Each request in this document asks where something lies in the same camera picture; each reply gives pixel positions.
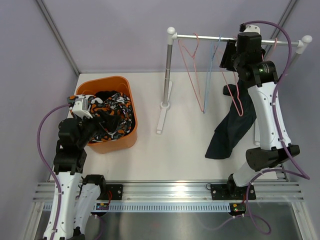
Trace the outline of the blue wire hanger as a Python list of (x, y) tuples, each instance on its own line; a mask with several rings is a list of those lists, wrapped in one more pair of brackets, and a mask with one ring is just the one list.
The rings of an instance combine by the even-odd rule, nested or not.
[(210, 85), (211, 85), (211, 75), (213, 71), (213, 62), (215, 59), (215, 55), (217, 52), (217, 49), (219, 48), (221, 42), (221, 35), (218, 37), (217, 44), (214, 44), (212, 41), (210, 43), (210, 58), (209, 58), (209, 63), (207, 66), (207, 71), (206, 71), (206, 80), (205, 80), (205, 92), (204, 92), (204, 105), (203, 105), (203, 113), (205, 114), (208, 108), (208, 101), (209, 101), (209, 93), (210, 93)]

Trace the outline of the orange grey camouflage shorts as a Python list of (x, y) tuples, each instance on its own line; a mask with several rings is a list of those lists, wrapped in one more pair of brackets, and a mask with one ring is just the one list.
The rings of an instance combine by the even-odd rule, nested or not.
[(95, 94), (72, 95), (67, 98), (68, 104), (71, 100), (77, 98), (88, 99), (89, 112), (93, 116), (93, 118), (75, 118), (79, 122), (86, 119), (91, 119), (96, 124), (98, 124), (98, 111), (104, 111), (111, 115), (121, 116), (121, 129), (116, 130), (113, 133), (103, 132), (101, 134), (97, 132), (92, 138), (92, 140), (89, 142), (90, 144), (118, 140), (131, 132), (131, 128), (134, 125), (133, 107), (131, 99), (123, 92), (118, 92), (117, 94), (113, 95), (112, 97), (109, 97), (105, 101), (102, 101), (100, 98), (96, 97)]

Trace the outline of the black shorts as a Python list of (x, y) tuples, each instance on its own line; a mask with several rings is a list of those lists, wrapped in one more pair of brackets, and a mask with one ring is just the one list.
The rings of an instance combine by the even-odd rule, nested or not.
[(95, 96), (97, 98), (100, 98), (102, 101), (105, 101), (117, 93), (118, 93), (118, 91), (115, 91), (115, 90), (112, 90), (112, 91), (105, 90), (105, 91), (99, 91), (99, 92), (95, 93)]

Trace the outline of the pink wire hanger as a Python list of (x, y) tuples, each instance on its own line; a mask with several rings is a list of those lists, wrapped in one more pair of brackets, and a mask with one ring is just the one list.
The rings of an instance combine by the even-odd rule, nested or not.
[(182, 61), (184, 63), (184, 67), (187, 72), (193, 93), (195, 95), (195, 99), (197, 101), (198, 107), (200, 111), (204, 114), (205, 113), (204, 100), (202, 97), (201, 84), (199, 80), (197, 63), (196, 63), (196, 56), (197, 56), (198, 48), (200, 45), (200, 40), (197, 33), (194, 33), (193, 36), (196, 39), (196, 45), (194, 50), (189, 50), (182, 39), (178, 40), (178, 48), (179, 48)]

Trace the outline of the dark navy shorts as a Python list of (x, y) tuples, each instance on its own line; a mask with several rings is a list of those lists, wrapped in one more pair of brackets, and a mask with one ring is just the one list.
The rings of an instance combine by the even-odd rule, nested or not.
[[(214, 134), (205, 153), (207, 159), (223, 160), (231, 156), (234, 147), (246, 135), (257, 119), (256, 111), (244, 81), (237, 81), (239, 88), (239, 100), (236, 99), (237, 94), (234, 94), (238, 107), (240, 101), (244, 114), (239, 117), (233, 102), (230, 105), (228, 114), (219, 123), (214, 130)], [(229, 84), (232, 91), (235, 90), (234, 84)], [(227, 87), (223, 87), (223, 94), (230, 96)]]

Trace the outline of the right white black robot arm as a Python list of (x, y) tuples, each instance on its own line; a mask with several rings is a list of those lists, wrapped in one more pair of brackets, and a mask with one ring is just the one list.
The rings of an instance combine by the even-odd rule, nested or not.
[(233, 199), (242, 198), (244, 187), (256, 173), (276, 167), (288, 154), (300, 153), (286, 133), (278, 95), (274, 92), (279, 78), (272, 61), (264, 60), (262, 37), (257, 32), (241, 32), (236, 41), (229, 41), (220, 67), (237, 72), (254, 106), (259, 127), (259, 147), (248, 149), (246, 162), (231, 174), (226, 192)]

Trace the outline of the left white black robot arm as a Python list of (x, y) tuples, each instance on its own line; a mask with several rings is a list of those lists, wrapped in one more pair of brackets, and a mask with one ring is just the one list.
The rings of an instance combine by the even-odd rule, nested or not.
[(51, 213), (44, 240), (84, 240), (85, 229), (97, 200), (99, 210), (108, 210), (123, 196), (123, 185), (108, 184), (100, 174), (82, 176), (87, 158), (85, 146), (98, 132), (100, 121), (84, 117), (66, 118), (58, 125), (58, 141), (53, 160), (55, 182)]

